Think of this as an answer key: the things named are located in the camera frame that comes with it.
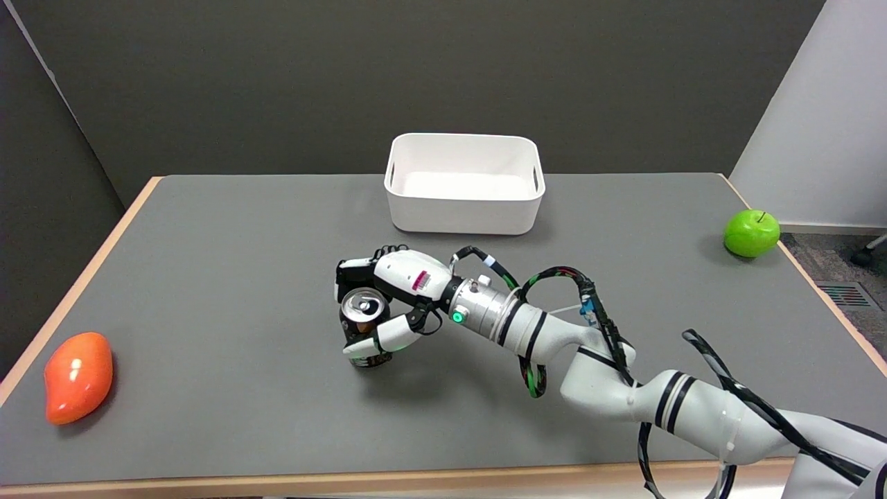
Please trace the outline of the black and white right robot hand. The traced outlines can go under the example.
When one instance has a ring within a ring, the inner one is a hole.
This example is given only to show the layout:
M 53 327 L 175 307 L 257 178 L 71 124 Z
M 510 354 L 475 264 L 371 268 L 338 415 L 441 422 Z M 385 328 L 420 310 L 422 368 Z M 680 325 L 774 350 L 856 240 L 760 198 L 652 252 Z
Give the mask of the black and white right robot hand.
M 368 338 L 349 341 L 342 353 L 349 359 L 365 359 L 396 353 L 427 337 L 429 315 L 447 315 L 463 278 L 440 261 L 406 245 L 387 245 L 371 258 L 342 260 L 335 269 L 335 299 L 346 301 L 355 288 L 373 288 L 383 302 L 396 300 L 411 306 L 402 315 L 381 322 Z

